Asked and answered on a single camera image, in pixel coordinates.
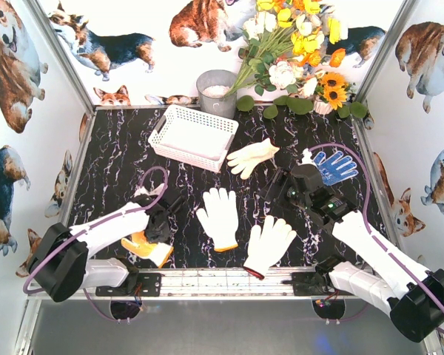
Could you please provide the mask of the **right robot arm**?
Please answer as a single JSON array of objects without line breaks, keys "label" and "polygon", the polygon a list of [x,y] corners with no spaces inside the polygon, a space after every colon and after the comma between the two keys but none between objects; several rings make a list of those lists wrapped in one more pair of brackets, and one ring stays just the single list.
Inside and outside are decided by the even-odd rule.
[{"label": "right robot arm", "polygon": [[412,342],[422,342],[444,323],[444,270],[431,271],[401,252],[370,226],[353,202],[323,183],[315,165],[277,169],[260,196],[304,211],[371,267],[367,272],[344,257],[330,256],[315,269],[333,288],[381,310]]}]

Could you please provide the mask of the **yellow coated work glove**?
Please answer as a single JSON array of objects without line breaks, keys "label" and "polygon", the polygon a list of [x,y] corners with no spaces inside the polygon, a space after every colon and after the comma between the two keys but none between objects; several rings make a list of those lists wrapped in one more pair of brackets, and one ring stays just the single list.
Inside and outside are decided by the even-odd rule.
[{"label": "yellow coated work glove", "polygon": [[121,245],[137,257],[152,261],[158,268],[163,267],[174,249],[166,243],[150,243],[143,231],[122,238]]}]

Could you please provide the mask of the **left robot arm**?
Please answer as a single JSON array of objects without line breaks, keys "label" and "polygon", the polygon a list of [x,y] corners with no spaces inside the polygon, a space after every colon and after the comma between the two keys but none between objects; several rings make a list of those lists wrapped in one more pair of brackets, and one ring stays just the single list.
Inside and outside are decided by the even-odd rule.
[{"label": "left robot arm", "polygon": [[56,223],[48,228],[27,262],[30,280],[55,302],[85,288],[136,287],[138,269],[126,258],[95,258],[101,250],[120,243],[128,252],[162,267],[174,248],[169,220],[184,204],[180,194],[165,198],[164,187],[142,191],[118,210],[77,226]]}]

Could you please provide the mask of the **white glove orange cuff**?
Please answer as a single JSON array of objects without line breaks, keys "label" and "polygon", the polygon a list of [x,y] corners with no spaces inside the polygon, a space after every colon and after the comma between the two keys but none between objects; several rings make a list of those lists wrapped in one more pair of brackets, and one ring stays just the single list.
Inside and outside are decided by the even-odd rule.
[{"label": "white glove orange cuff", "polygon": [[206,235],[212,239],[216,252],[238,247],[235,233],[238,230],[236,194],[225,188],[211,188],[203,193],[204,207],[196,216]]}]

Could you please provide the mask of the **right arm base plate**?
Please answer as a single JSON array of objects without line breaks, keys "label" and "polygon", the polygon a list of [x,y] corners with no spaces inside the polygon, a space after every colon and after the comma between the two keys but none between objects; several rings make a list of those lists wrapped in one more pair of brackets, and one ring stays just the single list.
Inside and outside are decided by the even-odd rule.
[{"label": "right arm base plate", "polygon": [[293,272],[287,280],[282,280],[283,285],[290,285],[293,294],[301,296],[329,296],[336,292],[333,286],[328,284],[326,278],[316,272]]}]

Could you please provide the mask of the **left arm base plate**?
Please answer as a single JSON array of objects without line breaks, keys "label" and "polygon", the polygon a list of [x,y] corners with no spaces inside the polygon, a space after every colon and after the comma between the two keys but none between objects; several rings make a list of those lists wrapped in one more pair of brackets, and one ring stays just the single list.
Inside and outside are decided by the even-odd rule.
[{"label": "left arm base plate", "polygon": [[95,289],[98,297],[158,297],[161,290],[162,274],[130,274],[118,287],[100,286]]}]

